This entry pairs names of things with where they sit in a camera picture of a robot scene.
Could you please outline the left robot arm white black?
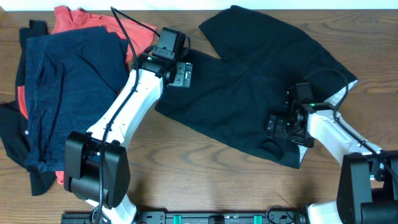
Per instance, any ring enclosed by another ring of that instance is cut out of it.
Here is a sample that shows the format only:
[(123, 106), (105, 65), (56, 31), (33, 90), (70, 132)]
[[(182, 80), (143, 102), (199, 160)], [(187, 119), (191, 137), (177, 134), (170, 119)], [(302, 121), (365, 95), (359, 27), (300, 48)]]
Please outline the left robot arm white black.
[(127, 190), (127, 150), (134, 132), (167, 86), (188, 88), (193, 65), (141, 54), (122, 92), (86, 133), (71, 132), (65, 143), (64, 188), (94, 207), (64, 213), (62, 223), (134, 223), (137, 207)]

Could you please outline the black shorts with white lining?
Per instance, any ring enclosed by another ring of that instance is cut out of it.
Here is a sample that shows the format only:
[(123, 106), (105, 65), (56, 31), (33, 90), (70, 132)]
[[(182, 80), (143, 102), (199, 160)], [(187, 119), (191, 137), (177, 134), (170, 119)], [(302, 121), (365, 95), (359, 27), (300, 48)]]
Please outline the black shorts with white lining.
[(167, 87), (156, 111), (239, 151), (299, 168), (306, 149), (270, 138), (269, 116), (288, 115), (287, 93), (297, 83), (309, 83), (315, 101), (335, 105), (357, 77), (304, 31), (260, 12), (231, 6), (200, 30), (217, 57), (190, 50), (190, 86)]

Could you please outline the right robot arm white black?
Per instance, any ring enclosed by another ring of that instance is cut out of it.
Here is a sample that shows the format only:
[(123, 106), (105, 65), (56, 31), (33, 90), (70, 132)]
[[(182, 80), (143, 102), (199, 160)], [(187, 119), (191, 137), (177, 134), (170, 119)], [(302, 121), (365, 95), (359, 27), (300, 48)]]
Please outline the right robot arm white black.
[(397, 223), (397, 151), (367, 141), (334, 106), (294, 101), (288, 117), (269, 117), (266, 133), (304, 147), (318, 140), (341, 165), (336, 200), (306, 206), (292, 223)]

